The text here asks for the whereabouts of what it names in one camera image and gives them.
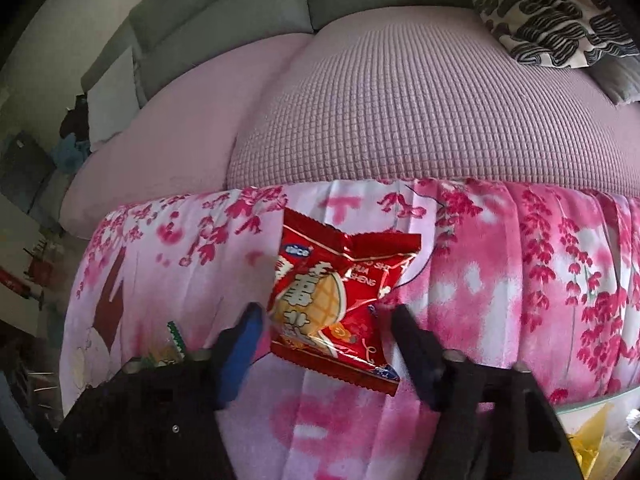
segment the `patterned pillow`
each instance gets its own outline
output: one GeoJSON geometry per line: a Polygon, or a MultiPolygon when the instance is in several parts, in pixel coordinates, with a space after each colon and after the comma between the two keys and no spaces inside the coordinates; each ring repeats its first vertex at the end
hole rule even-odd
{"type": "Polygon", "coordinates": [[[486,28],[523,64],[591,66],[638,48],[604,0],[474,0],[486,28]]]}

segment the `pink textured mattress cover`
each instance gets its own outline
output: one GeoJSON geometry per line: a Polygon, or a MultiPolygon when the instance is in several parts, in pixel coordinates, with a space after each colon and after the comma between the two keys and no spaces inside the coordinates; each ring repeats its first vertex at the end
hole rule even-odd
{"type": "Polygon", "coordinates": [[[416,478],[436,416],[388,332],[407,303],[444,346],[525,360],[554,403],[640,381],[640,200],[528,184],[362,181],[247,188],[124,206],[84,255],[60,360],[63,405],[167,341],[207,347],[249,301],[265,304],[282,210],[345,232],[422,234],[403,285],[378,304],[395,397],[284,362],[263,338],[239,398],[219,413],[240,480],[416,478]]]}
{"type": "Polygon", "coordinates": [[[254,117],[230,188],[470,176],[640,196],[640,105],[616,108],[582,70],[519,65],[470,9],[336,20],[254,117]]]}
{"type": "Polygon", "coordinates": [[[124,132],[89,157],[66,192],[60,224],[89,239],[118,206],[226,189],[241,125],[311,34],[284,34],[225,52],[156,94],[124,132]]]}

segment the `yellow wrapper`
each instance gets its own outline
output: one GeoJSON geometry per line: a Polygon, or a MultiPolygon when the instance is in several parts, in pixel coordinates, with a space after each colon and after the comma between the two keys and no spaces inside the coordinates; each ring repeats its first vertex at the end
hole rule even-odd
{"type": "Polygon", "coordinates": [[[605,404],[598,413],[580,427],[577,433],[568,435],[569,443],[574,449],[575,457],[585,479],[589,478],[600,453],[600,445],[607,425],[607,415],[611,408],[610,404],[605,404]]]}

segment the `pink floral blanket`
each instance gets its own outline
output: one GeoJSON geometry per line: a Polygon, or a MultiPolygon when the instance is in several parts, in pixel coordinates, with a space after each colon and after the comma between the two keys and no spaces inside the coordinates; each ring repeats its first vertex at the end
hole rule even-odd
{"type": "MultiPolygon", "coordinates": [[[[422,234],[402,284],[444,346],[478,362],[526,361],[550,400],[640,381],[640,201],[467,180],[323,182],[124,206],[95,232],[76,277],[60,361],[63,405],[167,340],[210,345],[249,301],[266,304],[288,206],[345,232],[422,234]]],[[[436,416],[408,380],[395,397],[299,368],[264,338],[238,400],[219,414],[240,480],[416,478],[436,416]]]]}

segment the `red object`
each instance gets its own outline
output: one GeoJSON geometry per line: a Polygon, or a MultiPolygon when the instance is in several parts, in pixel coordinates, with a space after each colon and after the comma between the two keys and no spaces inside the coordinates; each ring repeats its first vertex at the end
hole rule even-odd
{"type": "Polygon", "coordinates": [[[31,297],[31,288],[0,267],[0,283],[23,298],[31,297]]]}
{"type": "Polygon", "coordinates": [[[49,286],[51,284],[52,273],[53,265],[36,257],[33,258],[27,270],[31,281],[40,286],[49,286]]]}
{"type": "Polygon", "coordinates": [[[271,351],[326,375],[393,395],[373,304],[420,251],[420,235],[347,235],[284,211],[276,283],[268,313],[271,351]]]}

